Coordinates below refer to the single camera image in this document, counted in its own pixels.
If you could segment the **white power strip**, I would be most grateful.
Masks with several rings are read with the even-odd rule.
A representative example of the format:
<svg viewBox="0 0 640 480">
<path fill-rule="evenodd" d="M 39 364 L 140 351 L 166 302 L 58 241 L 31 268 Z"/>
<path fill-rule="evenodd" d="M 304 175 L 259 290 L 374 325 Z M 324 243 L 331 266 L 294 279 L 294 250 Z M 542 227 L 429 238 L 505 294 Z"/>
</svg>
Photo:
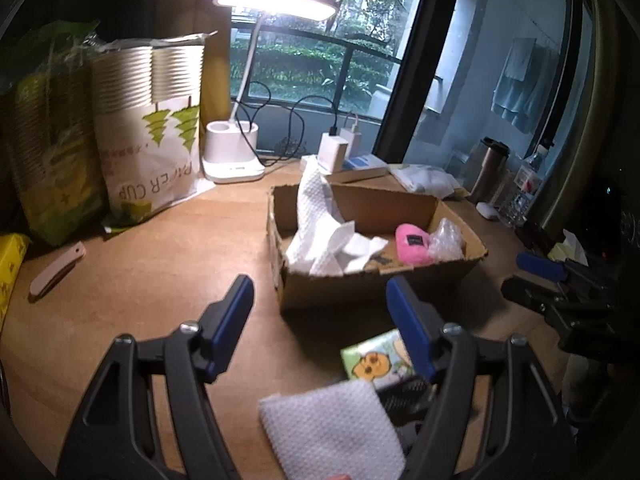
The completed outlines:
<svg viewBox="0 0 640 480">
<path fill-rule="evenodd" d="M 300 159 L 299 167 L 303 174 L 300 179 L 302 182 L 307 182 L 317 174 L 321 174 L 322 178 L 331 184 L 352 183 L 384 177 L 390 171 L 386 162 L 372 154 L 345 159 L 341 168 L 334 172 L 329 172 L 321 167 L 316 155 L 303 156 Z"/>
</svg>

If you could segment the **pink fluffy plush item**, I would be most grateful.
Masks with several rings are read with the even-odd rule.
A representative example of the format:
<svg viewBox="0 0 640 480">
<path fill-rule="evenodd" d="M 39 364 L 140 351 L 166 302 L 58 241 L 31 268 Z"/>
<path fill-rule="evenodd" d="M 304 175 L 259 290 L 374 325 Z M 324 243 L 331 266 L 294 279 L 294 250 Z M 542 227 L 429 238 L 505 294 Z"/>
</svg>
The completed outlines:
<svg viewBox="0 0 640 480">
<path fill-rule="evenodd" d="M 395 231 L 396 252 L 406 266 L 426 266 L 433 262 L 430 252 L 431 234 L 418 226 L 403 223 Z"/>
</svg>

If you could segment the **white plug adapter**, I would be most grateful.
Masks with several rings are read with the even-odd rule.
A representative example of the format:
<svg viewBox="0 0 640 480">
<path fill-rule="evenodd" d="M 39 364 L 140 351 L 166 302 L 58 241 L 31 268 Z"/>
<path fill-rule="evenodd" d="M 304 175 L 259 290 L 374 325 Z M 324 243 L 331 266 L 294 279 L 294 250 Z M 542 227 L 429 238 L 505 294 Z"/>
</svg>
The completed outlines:
<svg viewBox="0 0 640 480">
<path fill-rule="evenodd" d="M 359 155 L 361 133 L 359 130 L 359 116 L 355 112 L 349 112 L 344 119 L 340 137 L 347 142 L 345 158 L 350 159 Z"/>
</svg>

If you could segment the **hanging blue towel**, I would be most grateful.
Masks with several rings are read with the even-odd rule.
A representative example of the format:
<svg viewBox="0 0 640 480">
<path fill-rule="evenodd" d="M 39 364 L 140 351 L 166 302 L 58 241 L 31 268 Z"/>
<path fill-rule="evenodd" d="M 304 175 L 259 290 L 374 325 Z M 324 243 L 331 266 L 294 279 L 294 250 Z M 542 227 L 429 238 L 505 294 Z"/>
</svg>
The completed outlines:
<svg viewBox="0 0 640 480">
<path fill-rule="evenodd" d="M 498 79 L 491 110 L 521 133 L 541 118 L 553 82 L 558 54 L 535 38 L 514 38 Z"/>
</svg>

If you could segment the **yellow package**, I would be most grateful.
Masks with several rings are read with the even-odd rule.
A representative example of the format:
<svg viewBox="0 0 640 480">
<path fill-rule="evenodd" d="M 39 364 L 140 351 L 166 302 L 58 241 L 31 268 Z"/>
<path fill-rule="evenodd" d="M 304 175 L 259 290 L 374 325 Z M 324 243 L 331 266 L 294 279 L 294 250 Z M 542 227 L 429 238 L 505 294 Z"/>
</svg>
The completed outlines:
<svg viewBox="0 0 640 480">
<path fill-rule="evenodd" d="M 0 330 L 29 243 L 30 238 L 24 234 L 2 234 L 0 237 Z"/>
</svg>

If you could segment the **bubble wrap piece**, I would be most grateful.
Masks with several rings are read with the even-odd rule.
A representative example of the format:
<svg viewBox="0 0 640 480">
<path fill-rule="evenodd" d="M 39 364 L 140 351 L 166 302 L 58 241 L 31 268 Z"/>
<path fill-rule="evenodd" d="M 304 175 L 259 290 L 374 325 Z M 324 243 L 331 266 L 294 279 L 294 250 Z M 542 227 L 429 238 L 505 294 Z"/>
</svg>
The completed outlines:
<svg viewBox="0 0 640 480">
<path fill-rule="evenodd" d="M 434 263 L 464 258 L 465 240 L 460 228 L 448 218 L 442 218 L 431 234 L 427 253 Z"/>
</svg>

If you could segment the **clear plastic water bottle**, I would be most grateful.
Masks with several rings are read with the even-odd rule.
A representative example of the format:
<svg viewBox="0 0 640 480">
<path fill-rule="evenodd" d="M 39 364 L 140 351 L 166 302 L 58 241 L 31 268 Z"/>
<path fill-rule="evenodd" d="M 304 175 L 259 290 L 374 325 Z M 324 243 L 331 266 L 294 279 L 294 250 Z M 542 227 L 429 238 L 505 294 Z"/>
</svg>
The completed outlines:
<svg viewBox="0 0 640 480">
<path fill-rule="evenodd" d="M 541 186 L 542 177 L 539 170 L 547 154 L 548 148 L 539 144 L 536 151 L 523 160 L 515 174 L 508 199 L 498 211 L 500 220 L 507 226 L 515 228 L 524 223 L 525 215 Z"/>
</svg>

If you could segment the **cartoon tissue packet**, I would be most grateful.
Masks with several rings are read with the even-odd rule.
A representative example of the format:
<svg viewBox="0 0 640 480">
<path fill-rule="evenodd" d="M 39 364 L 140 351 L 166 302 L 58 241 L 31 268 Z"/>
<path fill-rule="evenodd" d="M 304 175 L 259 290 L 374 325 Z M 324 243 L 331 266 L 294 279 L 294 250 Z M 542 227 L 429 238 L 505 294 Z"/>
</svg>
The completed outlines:
<svg viewBox="0 0 640 480">
<path fill-rule="evenodd" d="M 370 382 L 376 390 L 414 375 L 409 352 L 399 330 L 390 330 L 342 349 L 341 358 L 349 379 Z"/>
</svg>

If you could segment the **white folding knife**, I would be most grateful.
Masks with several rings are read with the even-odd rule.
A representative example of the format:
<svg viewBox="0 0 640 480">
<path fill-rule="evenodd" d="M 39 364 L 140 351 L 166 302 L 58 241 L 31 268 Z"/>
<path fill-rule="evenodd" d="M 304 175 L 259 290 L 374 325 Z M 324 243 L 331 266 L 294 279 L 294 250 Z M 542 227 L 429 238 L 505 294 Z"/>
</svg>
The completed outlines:
<svg viewBox="0 0 640 480">
<path fill-rule="evenodd" d="M 78 242 L 44 268 L 30 283 L 28 299 L 36 301 L 43 297 L 61 278 L 70 272 L 85 257 L 83 242 Z"/>
</svg>

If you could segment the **white textured paper towel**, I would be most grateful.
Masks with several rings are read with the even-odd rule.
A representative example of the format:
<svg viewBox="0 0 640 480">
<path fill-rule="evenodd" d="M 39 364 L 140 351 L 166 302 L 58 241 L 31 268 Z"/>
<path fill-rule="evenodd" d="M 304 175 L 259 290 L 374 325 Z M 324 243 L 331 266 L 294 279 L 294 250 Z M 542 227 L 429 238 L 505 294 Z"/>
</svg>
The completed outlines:
<svg viewBox="0 0 640 480">
<path fill-rule="evenodd" d="M 359 234 L 356 222 L 343 218 L 316 162 L 303 171 L 296 214 L 297 231 L 285 252 L 294 273 L 316 278 L 358 273 L 388 245 L 382 237 Z"/>
</svg>

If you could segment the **paper cup sleeve bag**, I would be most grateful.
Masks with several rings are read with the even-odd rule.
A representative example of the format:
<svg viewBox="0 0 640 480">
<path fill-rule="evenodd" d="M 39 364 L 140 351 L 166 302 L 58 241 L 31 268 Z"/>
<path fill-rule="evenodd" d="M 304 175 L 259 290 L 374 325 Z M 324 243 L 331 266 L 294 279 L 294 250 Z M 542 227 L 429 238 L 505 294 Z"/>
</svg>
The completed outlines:
<svg viewBox="0 0 640 480">
<path fill-rule="evenodd" d="M 199 196 L 206 32 L 101 44 L 91 61 L 93 125 L 115 234 Z"/>
</svg>

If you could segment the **white wipes pack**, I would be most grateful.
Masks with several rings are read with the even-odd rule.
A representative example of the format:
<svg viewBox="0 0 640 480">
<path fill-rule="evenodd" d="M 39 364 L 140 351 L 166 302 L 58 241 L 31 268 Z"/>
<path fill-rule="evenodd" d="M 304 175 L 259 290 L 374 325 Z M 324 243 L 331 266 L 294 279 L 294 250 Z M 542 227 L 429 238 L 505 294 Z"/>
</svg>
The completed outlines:
<svg viewBox="0 0 640 480">
<path fill-rule="evenodd" d="M 457 179 L 442 168 L 425 165 L 393 165 L 390 174 L 409 193 L 435 196 L 440 200 L 462 189 Z"/>
</svg>

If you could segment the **white textured cloth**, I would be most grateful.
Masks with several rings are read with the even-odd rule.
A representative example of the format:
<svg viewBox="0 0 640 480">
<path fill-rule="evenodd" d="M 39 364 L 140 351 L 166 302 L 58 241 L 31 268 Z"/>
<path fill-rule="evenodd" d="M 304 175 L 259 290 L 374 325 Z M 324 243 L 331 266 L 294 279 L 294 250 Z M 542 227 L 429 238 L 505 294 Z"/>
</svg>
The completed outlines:
<svg viewBox="0 0 640 480">
<path fill-rule="evenodd" d="M 349 380 L 258 403 L 273 453 L 289 479 L 397 479 L 406 459 L 373 386 Z"/>
</svg>

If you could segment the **brown cardboard box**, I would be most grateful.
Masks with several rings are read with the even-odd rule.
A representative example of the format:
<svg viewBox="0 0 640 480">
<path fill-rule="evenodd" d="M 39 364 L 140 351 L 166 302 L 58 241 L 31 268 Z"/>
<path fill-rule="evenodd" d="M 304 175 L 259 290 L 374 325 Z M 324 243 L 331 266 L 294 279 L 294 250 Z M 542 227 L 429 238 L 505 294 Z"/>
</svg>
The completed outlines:
<svg viewBox="0 0 640 480">
<path fill-rule="evenodd" d="M 297 231 L 298 186 L 275 186 L 269 192 L 267 232 L 272 280 L 282 312 L 380 301 L 386 282 L 397 274 L 405 276 L 418 292 L 452 285 L 488 255 L 474 231 L 439 198 L 341 184 L 334 184 L 332 191 L 338 211 L 345 220 L 355 223 L 357 233 L 384 238 L 388 245 L 357 273 L 315 278 L 292 270 L 285 252 Z M 427 266 L 401 263 L 396 249 L 397 227 L 408 223 L 433 234 L 444 219 L 459 228 L 463 257 Z"/>
</svg>

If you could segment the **white earbuds case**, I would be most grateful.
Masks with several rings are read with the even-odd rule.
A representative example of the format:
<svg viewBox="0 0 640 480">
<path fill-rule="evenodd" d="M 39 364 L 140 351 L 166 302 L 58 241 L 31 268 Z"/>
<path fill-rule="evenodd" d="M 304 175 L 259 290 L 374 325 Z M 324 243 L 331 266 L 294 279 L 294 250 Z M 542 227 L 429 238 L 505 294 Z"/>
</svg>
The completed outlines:
<svg viewBox="0 0 640 480">
<path fill-rule="evenodd" d="M 478 202 L 475 206 L 478 214 L 488 221 L 497 221 L 499 219 L 497 209 L 491 204 L 485 202 Z"/>
</svg>

